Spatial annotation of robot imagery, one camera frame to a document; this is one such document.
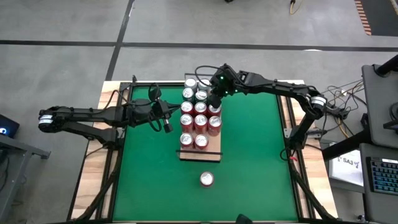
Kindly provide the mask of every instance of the soda can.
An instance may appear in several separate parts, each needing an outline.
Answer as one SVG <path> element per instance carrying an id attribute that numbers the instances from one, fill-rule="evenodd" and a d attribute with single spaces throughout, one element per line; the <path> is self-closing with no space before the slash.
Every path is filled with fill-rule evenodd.
<path id="1" fill-rule="evenodd" d="M 189 114 L 183 114 L 180 118 L 180 124 L 183 133 L 191 133 L 193 131 L 193 118 Z"/>
<path id="2" fill-rule="evenodd" d="M 182 149 L 193 149 L 193 137 L 190 133 L 182 133 L 180 137 L 180 146 Z"/>
<path id="3" fill-rule="evenodd" d="M 207 111 L 207 106 L 206 103 L 204 102 L 199 102 L 195 104 L 195 114 L 199 115 L 206 115 L 206 111 Z"/>
<path id="4" fill-rule="evenodd" d="M 189 101 L 189 102 L 193 103 L 195 100 L 195 97 L 193 95 L 193 90 L 191 88 L 185 88 L 182 91 L 182 99 L 184 101 Z"/>
<path id="5" fill-rule="evenodd" d="M 211 172 L 200 174 L 200 184 L 204 187 L 210 187 L 214 183 L 214 175 Z"/>
<path id="6" fill-rule="evenodd" d="M 199 114 L 195 118 L 194 123 L 195 132 L 197 134 L 205 134 L 207 130 L 207 118 L 205 115 Z"/>
<path id="7" fill-rule="evenodd" d="M 207 110 L 207 115 L 209 117 L 220 116 L 221 115 L 221 105 L 218 108 L 214 108 L 213 106 L 209 105 L 208 110 Z"/>
<path id="8" fill-rule="evenodd" d="M 201 79 L 200 81 L 201 82 L 198 82 L 198 89 L 208 93 L 211 89 L 210 81 L 207 78 Z"/>
<path id="9" fill-rule="evenodd" d="M 195 148 L 204 150 L 209 145 L 209 140 L 204 134 L 199 134 L 195 138 Z"/>
<path id="10" fill-rule="evenodd" d="M 221 131 L 221 118 L 219 116 L 212 116 L 208 122 L 207 132 L 210 136 L 217 136 Z"/>
<path id="11" fill-rule="evenodd" d="M 203 90 L 199 90 L 195 93 L 196 102 L 207 102 L 207 92 Z"/>
<path id="12" fill-rule="evenodd" d="M 190 114 L 193 115 L 195 110 L 193 109 L 193 105 L 191 102 L 182 102 L 181 104 L 181 114 Z"/>
<path id="13" fill-rule="evenodd" d="M 198 83 L 196 80 L 194 80 L 193 78 L 188 78 L 185 80 L 184 86 L 186 88 L 191 88 L 193 90 L 194 93 L 197 92 L 198 90 Z"/>

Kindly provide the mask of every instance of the wooden board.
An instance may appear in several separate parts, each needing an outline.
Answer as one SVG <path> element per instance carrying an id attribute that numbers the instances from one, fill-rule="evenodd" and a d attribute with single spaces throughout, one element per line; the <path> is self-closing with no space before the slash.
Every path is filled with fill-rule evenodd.
<path id="1" fill-rule="evenodd" d="M 193 136 L 193 139 L 196 138 L 197 134 L 196 133 L 191 133 Z M 198 154 L 198 153 L 191 153 L 191 152 L 182 152 L 182 151 L 192 151 L 192 152 L 221 152 L 221 132 L 217 136 L 210 136 L 208 134 L 205 134 L 205 136 L 209 140 L 209 145 L 204 149 L 189 149 L 189 150 L 184 150 L 183 148 L 180 148 L 180 159 L 187 159 L 187 160 L 201 160 L 201 161 L 220 161 L 221 160 L 221 155 L 217 154 Z"/>
<path id="2" fill-rule="evenodd" d="M 294 80 L 295 83 L 303 83 L 302 80 Z M 113 90 L 118 90 L 120 81 L 107 81 L 104 82 L 103 89 L 101 92 L 101 98 L 99 99 L 98 108 L 103 108 L 108 102 L 109 97 Z M 117 101 L 117 96 L 114 96 L 111 101 L 111 105 L 115 105 Z M 289 114 L 287 113 L 287 107 L 285 105 L 285 100 L 282 98 L 282 104 L 284 106 L 285 119 L 287 121 L 288 127 L 290 126 Z M 301 110 L 299 103 L 292 100 L 293 111 L 295 115 L 296 123 L 299 124 L 304 116 L 304 112 Z M 100 125 L 101 128 L 106 128 L 104 124 Z M 311 144 L 320 147 L 319 142 L 314 139 L 307 140 L 307 144 Z M 87 153 L 99 148 L 100 145 L 96 141 L 91 141 L 88 145 Z M 329 178 L 326 173 L 325 164 L 322 157 L 322 152 L 318 149 L 312 147 L 305 147 L 303 149 L 303 157 L 305 168 L 307 171 L 308 181 L 310 184 L 310 189 L 319 200 L 319 202 L 324 206 L 324 208 L 334 217 L 337 217 L 337 211 L 335 203 L 333 200 L 333 195 L 331 192 Z M 113 159 L 116 158 L 117 152 L 114 152 Z M 76 200 L 73 206 L 72 218 L 77 218 L 81 215 L 87 206 L 93 201 L 95 195 L 99 192 L 102 180 L 102 173 L 104 171 L 106 159 L 106 150 L 100 150 L 90 157 L 88 157 L 83 164 L 83 171 L 80 178 L 80 184 L 78 186 L 78 192 L 76 195 Z M 106 216 L 109 206 L 109 195 L 111 189 L 108 191 L 105 198 L 103 215 Z M 306 206 L 305 195 L 300 189 L 300 201 L 303 208 L 304 217 L 308 217 L 308 210 Z"/>

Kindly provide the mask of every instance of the green table surface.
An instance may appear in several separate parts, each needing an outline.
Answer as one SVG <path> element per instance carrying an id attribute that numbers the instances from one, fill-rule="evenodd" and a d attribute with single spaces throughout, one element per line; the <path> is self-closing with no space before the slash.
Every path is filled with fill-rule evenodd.
<path id="1" fill-rule="evenodd" d="M 162 88 L 162 99 L 181 103 L 182 87 Z M 147 98 L 135 88 L 133 98 Z M 180 111 L 174 131 L 154 132 L 148 124 L 128 128 L 114 221 L 297 220 L 276 97 L 237 94 L 223 99 L 220 163 L 180 161 Z M 210 171 L 215 182 L 200 185 Z"/>

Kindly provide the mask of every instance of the desk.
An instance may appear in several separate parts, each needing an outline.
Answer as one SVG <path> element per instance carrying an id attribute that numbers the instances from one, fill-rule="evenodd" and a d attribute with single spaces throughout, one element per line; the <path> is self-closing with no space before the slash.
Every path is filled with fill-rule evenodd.
<path id="1" fill-rule="evenodd" d="M 102 108 L 109 99 L 111 92 L 115 89 L 119 89 L 121 82 L 104 82 L 103 89 L 101 92 L 101 98 L 99 101 L 98 108 Z M 111 105 L 116 104 L 117 97 L 114 96 L 112 99 Z M 282 98 L 282 104 L 284 108 L 286 108 L 286 101 Z M 296 122 L 299 123 L 303 118 L 303 111 L 301 110 L 299 104 L 296 101 L 292 102 L 295 119 Z M 289 118 L 288 110 L 284 110 L 286 119 Z M 98 128 L 106 128 L 105 124 L 94 124 L 94 126 Z M 308 144 L 313 144 L 314 146 L 319 146 L 319 143 L 315 140 L 308 140 Z M 90 142 L 88 145 L 88 149 L 86 153 L 89 153 L 100 147 L 100 144 L 96 141 Z M 104 172 L 104 165 L 106 164 L 106 155 L 109 154 L 107 150 L 103 149 L 95 154 L 92 154 L 88 157 L 83 164 L 82 172 L 80 179 L 78 181 L 78 188 L 75 192 L 75 199 L 72 202 L 70 215 L 68 218 L 76 218 L 86 207 L 91 203 L 94 199 L 95 195 L 98 193 L 101 187 L 102 176 Z M 322 205 L 331 213 L 333 216 L 337 217 L 335 204 L 333 201 L 333 196 L 331 193 L 328 176 L 326 173 L 325 165 L 323 163 L 322 154 L 320 151 L 313 149 L 311 147 L 306 147 L 303 150 L 303 158 L 305 161 L 305 167 L 307 170 L 308 181 L 310 183 L 310 188 L 315 194 L 315 196 L 319 199 Z M 308 216 L 308 210 L 306 210 L 306 199 L 304 194 L 300 192 L 300 201 L 303 208 L 303 214 L 305 217 Z M 108 214 L 108 200 L 111 194 L 111 190 L 108 191 L 107 196 L 105 198 L 104 209 L 102 212 L 102 216 L 106 217 Z"/>
<path id="2" fill-rule="evenodd" d="M 322 153 L 325 160 L 334 159 L 357 149 L 361 143 L 398 147 L 395 131 L 383 128 L 383 124 L 391 121 L 390 106 L 397 102 L 393 96 L 398 95 L 398 72 L 391 72 L 390 76 L 383 78 L 376 74 L 372 65 L 364 65 L 362 78 L 368 104 L 369 126 L 358 134 L 324 149 Z"/>
<path id="3" fill-rule="evenodd" d="M 21 185 L 22 177 L 25 175 L 27 165 L 32 155 L 38 155 L 41 159 L 48 159 L 50 152 L 21 143 L 15 139 L 0 134 L 0 151 L 8 152 L 8 178 L 3 190 L 0 192 L 0 223 L 6 221 L 11 209 L 14 197 Z"/>

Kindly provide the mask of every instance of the concrete floor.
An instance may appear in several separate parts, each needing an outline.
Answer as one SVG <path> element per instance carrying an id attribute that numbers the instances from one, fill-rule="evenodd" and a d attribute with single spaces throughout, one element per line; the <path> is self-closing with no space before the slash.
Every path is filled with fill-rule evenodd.
<path id="1" fill-rule="evenodd" d="M 0 0 L 0 39 L 115 42 L 128 0 Z M 397 37 L 364 33 L 354 1 L 305 0 L 294 16 L 289 1 L 136 0 L 125 42 L 397 47 Z M 66 219 L 87 141 L 37 129 L 40 109 L 98 104 L 113 47 L 0 45 L 0 113 L 21 123 L 18 140 L 52 151 L 34 158 L 10 222 Z M 361 66 L 395 53 L 122 48 L 112 80 L 180 80 L 199 65 L 229 63 L 266 78 L 302 79 L 324 90 L 361 78 Z M 347 124 L 360 131 L 366 109 Z M 335 124 L 329 121 L 326 128 Z M 340 141 L 340 132 L 325 139 Z M 356 193 L 333 189 L 340 218 L 363 213 Z"/>

